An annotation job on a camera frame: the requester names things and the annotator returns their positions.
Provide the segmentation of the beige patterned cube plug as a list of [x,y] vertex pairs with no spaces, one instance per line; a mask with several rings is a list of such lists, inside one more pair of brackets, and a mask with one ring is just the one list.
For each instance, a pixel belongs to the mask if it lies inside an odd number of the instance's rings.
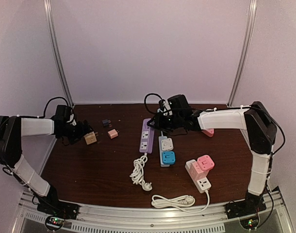
[[98,142],[98,132],[90,132],[84,136],[87,145],[91,145]]

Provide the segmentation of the purple power strip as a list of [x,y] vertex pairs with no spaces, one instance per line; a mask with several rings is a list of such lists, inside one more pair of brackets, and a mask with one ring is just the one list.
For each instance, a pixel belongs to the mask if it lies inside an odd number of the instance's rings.
[[151,154],[153,150],[154,141],[154,128],[148,125],[150,118],[145,118],[142,124],[141,140],[140,140],[140,153]]

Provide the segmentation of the light blue power strip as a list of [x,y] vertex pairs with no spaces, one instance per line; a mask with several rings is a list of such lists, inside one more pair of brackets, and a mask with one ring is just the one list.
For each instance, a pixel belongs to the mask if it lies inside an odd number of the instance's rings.
[[176,156],[173,151],[173,141],[167,136],[159,136],[159,154],[160,166],[169,167],[176,162]]

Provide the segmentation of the white cube plug adapter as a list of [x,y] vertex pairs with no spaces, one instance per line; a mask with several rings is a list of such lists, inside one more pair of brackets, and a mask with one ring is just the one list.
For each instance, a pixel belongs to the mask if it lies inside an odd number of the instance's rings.
[[172,151],[174,148],[173,141],[171,138],[164,138],[161,140],[162,151]]

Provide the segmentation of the dark blue small plug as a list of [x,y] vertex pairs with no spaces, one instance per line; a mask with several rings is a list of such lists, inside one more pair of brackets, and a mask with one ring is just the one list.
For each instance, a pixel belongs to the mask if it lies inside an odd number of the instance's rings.
[[104,119],[102,120],[103,127],[112,127],[112,122],[110,119]]

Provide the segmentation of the pink small plug adapter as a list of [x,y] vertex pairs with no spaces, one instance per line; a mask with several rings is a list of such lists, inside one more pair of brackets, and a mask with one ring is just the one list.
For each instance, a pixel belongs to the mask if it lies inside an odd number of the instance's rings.
[[119,130],[112,129],[107,132],[110,139],[117,138],[119,136]]

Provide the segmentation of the pink power strip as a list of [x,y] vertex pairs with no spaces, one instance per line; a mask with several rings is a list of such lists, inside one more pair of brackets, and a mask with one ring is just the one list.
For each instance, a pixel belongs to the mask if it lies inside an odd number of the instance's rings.
[[208,137],[213,137],[214,129],[205,129],[205,130],[202,130],[202,133],[204,133]]

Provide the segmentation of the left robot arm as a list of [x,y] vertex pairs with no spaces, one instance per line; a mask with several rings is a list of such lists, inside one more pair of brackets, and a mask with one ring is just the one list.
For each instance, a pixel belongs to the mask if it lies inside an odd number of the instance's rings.
[[22,138],[53,135],[74,145],[92,132],[88,121],[78,121],[73,107],[68,104],[57,105],[50,118],[45,115],[0,116],[0,164],[36,195],[47,197],[54,189],[24,157]]

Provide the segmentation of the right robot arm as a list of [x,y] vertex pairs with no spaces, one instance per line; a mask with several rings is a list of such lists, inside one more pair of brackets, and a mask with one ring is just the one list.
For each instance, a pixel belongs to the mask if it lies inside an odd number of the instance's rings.
[[260,207],[272,171],[272,160],[280,125],[264,105],[231,108],[198,109],[190,106],[182,94],[159,99],[156,110],[149,110],[149,126],[174,139],[179,164],[194,160],[191,167],[195,179],[200,178],[198,166],[208,172],[209,163],[200,157],[211,156],[213,201],[246,199],[242,211],[252,214]]

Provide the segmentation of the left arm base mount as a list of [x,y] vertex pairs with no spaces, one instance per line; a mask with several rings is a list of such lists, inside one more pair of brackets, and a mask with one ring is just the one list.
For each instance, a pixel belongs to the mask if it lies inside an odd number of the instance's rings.
[[38,211],[63,219],[76,219],[79,205],[60,201],[58,199],[57,190],[53,186],[50,187],[46,196],[41,197],[34,191],[33,194],[39,201],[37,205]]

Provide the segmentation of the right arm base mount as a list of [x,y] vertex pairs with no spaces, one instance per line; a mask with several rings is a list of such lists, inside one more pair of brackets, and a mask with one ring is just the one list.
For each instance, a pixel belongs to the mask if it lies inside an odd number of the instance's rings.
[[264,203],[263,194],[257,196],[247,191],[243,200],[230,201],[225,205],[225,210],[228,219],[232,219],[266,210],[266,204]]

